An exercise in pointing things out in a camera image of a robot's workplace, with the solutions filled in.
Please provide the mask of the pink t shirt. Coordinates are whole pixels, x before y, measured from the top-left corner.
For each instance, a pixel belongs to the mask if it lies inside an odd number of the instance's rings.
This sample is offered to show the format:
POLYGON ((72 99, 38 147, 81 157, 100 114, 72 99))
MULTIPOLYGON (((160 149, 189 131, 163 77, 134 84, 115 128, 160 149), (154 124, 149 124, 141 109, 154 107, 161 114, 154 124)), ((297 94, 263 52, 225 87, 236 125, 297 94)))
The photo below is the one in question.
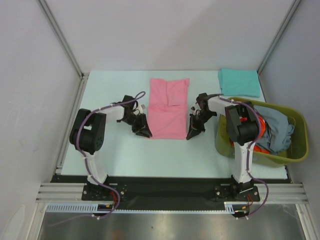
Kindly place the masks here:
POLYGON ((147 123, 152 139, 184 140, 187 136, 190 79, 150 80, 147 123))

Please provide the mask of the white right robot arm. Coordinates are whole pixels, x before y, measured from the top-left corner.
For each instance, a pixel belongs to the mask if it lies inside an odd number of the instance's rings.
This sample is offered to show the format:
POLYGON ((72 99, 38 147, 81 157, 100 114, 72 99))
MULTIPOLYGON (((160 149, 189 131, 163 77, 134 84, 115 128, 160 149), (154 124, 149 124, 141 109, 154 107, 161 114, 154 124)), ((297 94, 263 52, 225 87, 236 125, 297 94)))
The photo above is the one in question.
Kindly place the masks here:
POLYGON ((253 150, 261 134, 261 122, 254 107, 249 102, 226 99, 221 94, 201 93, 191 109, 187 140, 204 133, 205 123, 211 117, 225 116, 227 135, 234 145, 235 169, 231 176, 237 183, 230 188, 230 194, 242 201, 249 194, 245 184, 253 179, 253 150))

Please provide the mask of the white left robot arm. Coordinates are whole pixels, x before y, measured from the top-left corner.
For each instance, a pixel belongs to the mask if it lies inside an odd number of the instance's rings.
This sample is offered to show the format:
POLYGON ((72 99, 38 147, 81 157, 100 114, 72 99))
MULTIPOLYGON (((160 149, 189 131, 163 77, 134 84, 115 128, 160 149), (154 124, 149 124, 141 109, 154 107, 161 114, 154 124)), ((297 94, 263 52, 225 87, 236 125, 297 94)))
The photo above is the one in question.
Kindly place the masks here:
POLYGON ((108 178, 107 170, 95 156, 103 146, 107 121, 124 122, 131 126, 133 134, 151 138, 153 134, 144 113, 145 107, 138 103, 145 94, 145 91, 141 91, 135 97, 125 95, 122 101, 112 102, 92 111, 81 108, 77 112, 69 142, 82 155, 87 171, 87 181, 95 185, 93 194, 100 200, 107 199, 111 193, 111 188, 104 184, 108 178))

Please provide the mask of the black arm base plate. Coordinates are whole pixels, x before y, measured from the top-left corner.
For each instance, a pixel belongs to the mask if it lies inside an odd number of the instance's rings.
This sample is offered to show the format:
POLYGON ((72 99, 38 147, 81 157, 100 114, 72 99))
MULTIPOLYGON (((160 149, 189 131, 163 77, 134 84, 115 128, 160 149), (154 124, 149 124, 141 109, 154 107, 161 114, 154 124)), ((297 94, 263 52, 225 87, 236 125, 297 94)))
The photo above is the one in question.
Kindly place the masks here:
POLYGON ((51 182, 86 184, 90 199, 98 194, 98 201, 119 203, 126 209, 150 207, 195 210, 212 208, 224 202, 252 205, 261 199, 255 185, 246 192, 238 192, 231 178, 109 176, 105 185, 117 190, 119 197, 111 189, 89 183, 85 176, 56 174, 51 182))

